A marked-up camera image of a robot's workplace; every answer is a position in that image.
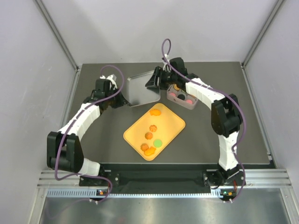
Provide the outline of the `silver tin lid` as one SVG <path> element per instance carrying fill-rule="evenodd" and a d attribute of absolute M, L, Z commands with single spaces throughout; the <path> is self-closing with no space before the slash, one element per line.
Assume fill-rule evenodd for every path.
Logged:
<path fill-rule="evenodd" d="M 161 93 L 159 89 L 147 89 L 146 83 L 153 76 L 154 71 L 131 76 L 127 79 L 126 100 L 130 107 L 136 107 L 160 100 Z"/>

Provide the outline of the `black sandwich cookie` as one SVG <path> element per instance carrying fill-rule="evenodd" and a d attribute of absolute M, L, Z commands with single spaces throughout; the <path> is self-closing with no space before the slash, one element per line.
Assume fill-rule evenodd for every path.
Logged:
<path fill-rule="evenodd" d="M 185 100 L 186 99 L 186 96 L 184 94 L 179 94 L 177 96 L 177 98 L 181 99 L 181 100 Z"/>

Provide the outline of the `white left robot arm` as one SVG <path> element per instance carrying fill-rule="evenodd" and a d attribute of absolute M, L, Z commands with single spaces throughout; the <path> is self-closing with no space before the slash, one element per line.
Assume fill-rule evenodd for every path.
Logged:
<path fill-rule="evenodd" d="M 55 171 L 62 170 L 77 175 L 88 175 L 90 180 L 101 185 L 106 174 L 100 164 L 84 157 L 80 141 L 91 124 L 108 108 L 128 104 L 121 89 L 117 87 L 116 76 L 101 76 L 82 103 L 77 113 L 57 132 L 47 136 L 47 166 Z"/>

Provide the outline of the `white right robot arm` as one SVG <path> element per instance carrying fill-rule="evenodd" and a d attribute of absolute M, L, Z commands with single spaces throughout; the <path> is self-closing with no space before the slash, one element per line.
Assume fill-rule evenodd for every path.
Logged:
<path fill-rule="evenodd" d="M 188 73 L 180 57 L 164 62 L 163 67 L 157 66 L 145 87 L 165 90 L 170 85 L 176 85 L 210 109 L 211 126 L 219 139 L 220 158 L 218 169 L 206 175 L 206 184 L 214 189 L 230 184 L 239 173 L 236 142 L 243 119 L 238 110 L 237 97 L 214 91 L 197 75 Z"/>

